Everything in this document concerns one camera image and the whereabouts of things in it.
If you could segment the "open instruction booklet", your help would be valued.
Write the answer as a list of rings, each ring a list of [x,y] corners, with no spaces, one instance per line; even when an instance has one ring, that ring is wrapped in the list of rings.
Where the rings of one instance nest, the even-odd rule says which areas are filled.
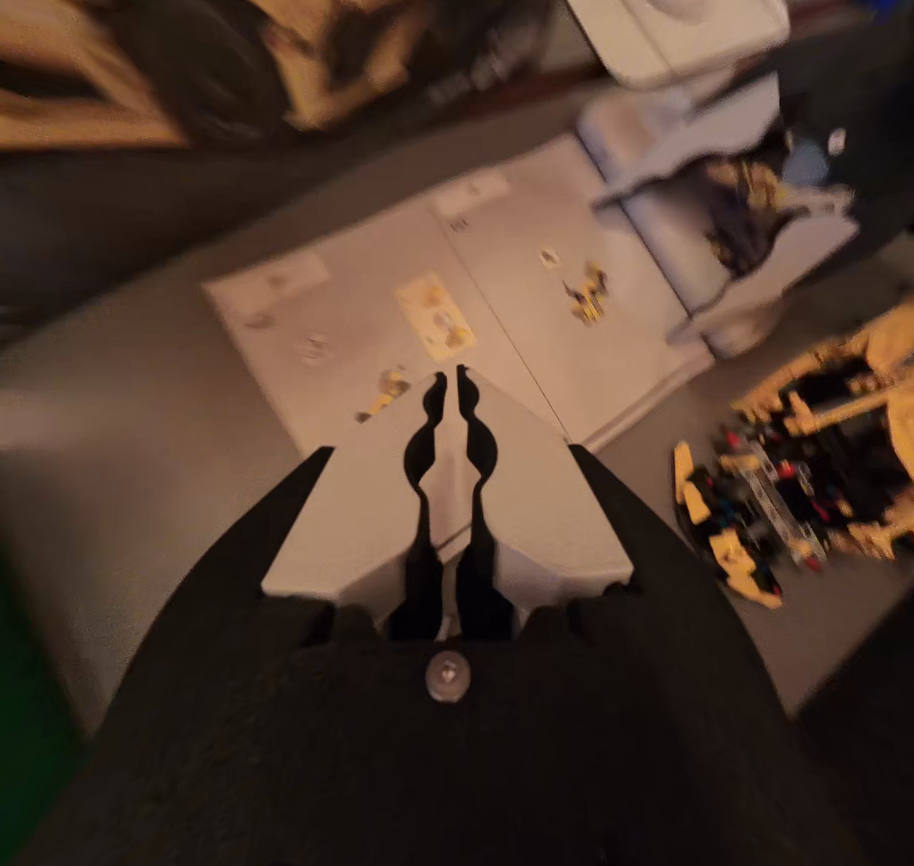
[[[603,444],[714,357],[602,191],[565,134],[203,289],[304,454],[458,363]]]

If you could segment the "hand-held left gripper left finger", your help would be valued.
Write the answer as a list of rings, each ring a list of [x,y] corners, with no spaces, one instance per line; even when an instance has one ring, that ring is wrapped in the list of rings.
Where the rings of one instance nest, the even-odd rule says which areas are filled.
[[[267,597],[357,607],[394,640],[433,640],[443,567],[423,477],[436,460],[447,378],[414,385],[334,448],[261,581]]]

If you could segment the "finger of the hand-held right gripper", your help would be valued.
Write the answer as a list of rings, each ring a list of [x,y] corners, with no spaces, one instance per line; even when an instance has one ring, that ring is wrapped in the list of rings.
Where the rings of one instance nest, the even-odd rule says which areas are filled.
[[[721,336],[737,321],[778,302],[789,288],[855,237],[858,229],[855,220],[842,215],[791,220],[775,237],[760,266],[736,278],[713,252],[705,213],[666,209],[665,274],[687,314],[666,341],[680,345]]]
[[[780,112],[780,82],[775,73],[702,103],[682,87],[649,93],[617,91],[595,99],[578,120],[581,145],[604,181],[594,206],[668,179],[706,156],[754,149]]]

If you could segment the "yellow toy brick car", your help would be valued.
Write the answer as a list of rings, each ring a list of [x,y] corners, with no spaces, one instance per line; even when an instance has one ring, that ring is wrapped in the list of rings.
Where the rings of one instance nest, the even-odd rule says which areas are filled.
[[[677,522],[733,593],[778,609],[775,563],[912,550],[913,304],[810,348],[732,404],[709,465],[672,452]]]

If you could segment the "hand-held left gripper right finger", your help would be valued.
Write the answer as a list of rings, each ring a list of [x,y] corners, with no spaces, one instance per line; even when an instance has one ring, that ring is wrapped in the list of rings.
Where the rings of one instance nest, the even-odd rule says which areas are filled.
[[[456,386],[478,475],[455,575],[461,637],[509,641],[537,609],[630,585],[634,564],[572,445],[475,369],[458,367]]]

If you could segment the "white board stand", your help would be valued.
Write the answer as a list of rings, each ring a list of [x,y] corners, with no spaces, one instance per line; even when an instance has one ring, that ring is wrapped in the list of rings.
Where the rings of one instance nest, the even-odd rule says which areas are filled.
[[[617,83],[655,90],[731,67],[790,36],[784,0],[565,0]]]

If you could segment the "yellow brick wing piece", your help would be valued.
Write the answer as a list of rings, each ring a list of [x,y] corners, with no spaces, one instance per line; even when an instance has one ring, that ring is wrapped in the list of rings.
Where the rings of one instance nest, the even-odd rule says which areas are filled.
[[[747,277],[771,254],[773,243],[796,216],[809,215],[821,186],[784,178],[786,151],[762,149],[712,156],[695,169],[710,229],[705,238],[734,278]]]

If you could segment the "toy car set box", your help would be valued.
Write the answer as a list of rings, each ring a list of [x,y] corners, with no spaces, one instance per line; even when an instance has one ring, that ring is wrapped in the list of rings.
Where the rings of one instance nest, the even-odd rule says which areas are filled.
[[[498,87],[556,0],[1,3],[2,151],[246,151]]]

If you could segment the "grey desk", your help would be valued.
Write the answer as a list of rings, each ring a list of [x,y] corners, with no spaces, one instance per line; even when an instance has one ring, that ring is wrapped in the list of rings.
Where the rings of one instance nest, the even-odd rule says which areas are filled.
[[[204,305],[199,282],[281,246],[337,231],[452,175],[507,159],[567,129],[584,91],[402,141],[372,129],[266,159],[125,153],[8,159],[2,244],[187,243],[233,234],[55,320],[2,351],[2,540],[78,729],[95,734],[156,616],[218,538],[309,456],[300,456]],[[889,132],[888,105],[848,126],[861,147],[861,232],[794,296],[766,345],[699,376],[597,451],[600,462],[675,529],[667,449],[706,438],[756,376],[862,321],[912,285],[912,131]],[[785,709],[815,694],[912,584],[912,561],[835,563],[785,574],[785,607],[731,600]]]

